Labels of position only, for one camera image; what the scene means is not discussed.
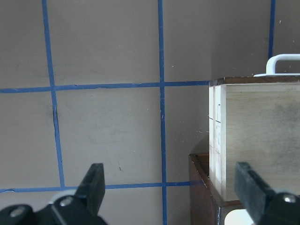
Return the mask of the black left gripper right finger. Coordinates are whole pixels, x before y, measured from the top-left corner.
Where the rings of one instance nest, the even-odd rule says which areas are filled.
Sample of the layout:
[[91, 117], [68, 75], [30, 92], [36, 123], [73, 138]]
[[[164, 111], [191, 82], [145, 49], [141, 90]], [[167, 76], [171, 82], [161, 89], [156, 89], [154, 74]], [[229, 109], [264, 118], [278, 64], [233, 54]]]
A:
[[234, 190], [256, 225], [298, 225], [300, 197], [275, 191], [247, 162], [237, 162]]

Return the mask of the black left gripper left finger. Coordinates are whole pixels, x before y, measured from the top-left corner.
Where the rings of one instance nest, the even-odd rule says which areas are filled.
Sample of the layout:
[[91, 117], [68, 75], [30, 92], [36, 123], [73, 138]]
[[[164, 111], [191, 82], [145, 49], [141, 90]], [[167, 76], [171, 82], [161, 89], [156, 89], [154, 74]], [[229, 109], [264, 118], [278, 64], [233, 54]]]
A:
[[0, 211], [2, 225], [104, 225], [99, 209], [105, 195], [104, 166], [92, 164], [75, 193], [62, 194], [39, 211], [15, 204]]

